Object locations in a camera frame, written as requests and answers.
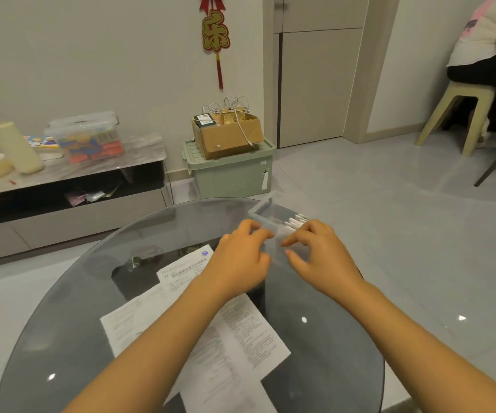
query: white t-shirt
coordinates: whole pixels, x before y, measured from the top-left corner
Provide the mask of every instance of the white t-shirt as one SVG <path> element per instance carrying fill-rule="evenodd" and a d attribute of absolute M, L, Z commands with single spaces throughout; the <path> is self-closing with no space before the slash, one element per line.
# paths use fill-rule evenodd
<path fill-rule="evenodd" d="M 487 0 L 466 25 L 448 67 L 475 64 L 496 55 L 496 0 Z"/>

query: tile floor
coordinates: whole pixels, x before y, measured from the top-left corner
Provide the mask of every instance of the tile floor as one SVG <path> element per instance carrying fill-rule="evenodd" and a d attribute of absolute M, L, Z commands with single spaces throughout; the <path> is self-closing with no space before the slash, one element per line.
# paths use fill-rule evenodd
<path fill-rule="evenodd" d="M 282 205 L 330 223 L 368 281 L 443 342 L 496 379 L 496 157 L 459 153 L 454 134 L 354 145 L 331 139 L 279 150 L 273 191 Z M 192 181 L 174 183 L 194 200 Z M 43 295 L 91 244 L 0 266 L 0 377 Z M 407 393 L 386 370 L 384 408 Z"/>

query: round glass tabletop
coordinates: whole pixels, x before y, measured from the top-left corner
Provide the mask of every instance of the round glass tabletop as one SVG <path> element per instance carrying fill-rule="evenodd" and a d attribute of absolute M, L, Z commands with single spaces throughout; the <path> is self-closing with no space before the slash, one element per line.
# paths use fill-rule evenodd
<path fill-rule="evenodd" d="M 156 285 L 158 269 L 201 243 L 214 247 L 255 203 L 182 203 L 90 249 L 24 327 L 0 382 L 0 413 L 62 411 L 114 359 L 100 318 Z M 272 263 L 263 300 L 265 318 L 291 351 L 262 381 L 277 411 L 380 411 L 384 361 L 349 313 L 283 264 Z M 184 411 L 180 396 L 163 411 Z"/>

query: transparent plastic box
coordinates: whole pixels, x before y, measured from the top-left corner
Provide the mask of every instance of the transparent plastic box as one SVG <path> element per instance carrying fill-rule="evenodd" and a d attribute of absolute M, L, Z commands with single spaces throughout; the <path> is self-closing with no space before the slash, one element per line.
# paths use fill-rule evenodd
<path fill-rule="evenodd" d="M 290 268 L 290 263 L 286 258 L 284 253 L 285 249 L 290 249 L 296 252 L 301 259 L 305 262 L 309 261 L 310 252 L 309 248 L 301 243 L 295 243 L 289 248 L 282 248 L 280 243 L 289 235 L 294 233 L 296 229 L 288 226 L 286 223 L 292 218 L 295 219 L 296 213 L 293 210 L 282 207 L 273 200 L 273 193 L 265 196 L 258 204 L 252 207 L 248 211 L 248 215 L 261 224 L 263 229 L 269 229 L 275 234 L 275 237 L 269 241 L 266 241 L 265 246 L 269 246 L 271 249 L 266 250 L 266 252 L 271 251 L 272 255 L 278 256 L 274 261 L 279 265 L 286 266 Z"/>
<path fill-rule="evenodd" d="M 83 163 L 121 155 L 124 152 L 114 112 L 84 114 L 53 120 L 45 129 L 72 163 Z"/>

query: cream colored bottle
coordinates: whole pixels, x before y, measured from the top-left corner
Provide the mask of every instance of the cream colored bottle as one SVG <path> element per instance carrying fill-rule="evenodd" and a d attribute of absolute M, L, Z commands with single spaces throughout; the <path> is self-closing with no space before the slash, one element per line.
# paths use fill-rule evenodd
<path fill-rule="evenodd" d="M 0 148 L 20 173 L 32 174 L 45 168 L 38 153 L 13 122 L 0 123 Z"/>

